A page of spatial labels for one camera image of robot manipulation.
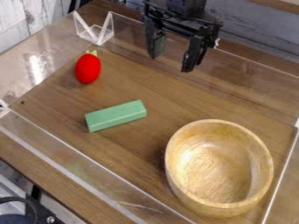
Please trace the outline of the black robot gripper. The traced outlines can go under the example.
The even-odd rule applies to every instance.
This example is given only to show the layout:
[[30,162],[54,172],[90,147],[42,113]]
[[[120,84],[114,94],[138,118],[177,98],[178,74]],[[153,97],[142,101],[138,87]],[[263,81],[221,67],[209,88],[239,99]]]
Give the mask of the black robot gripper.
[[144,36],[149,57],[156,59],[164,53],[165,32],[189,38],[181,60],[182,73],[190,72],[201,63],[206,48],[218,44],[224,22],[205,11],[205,4],[206,0],[166,0],[165,6],[160,6],[144,0]]

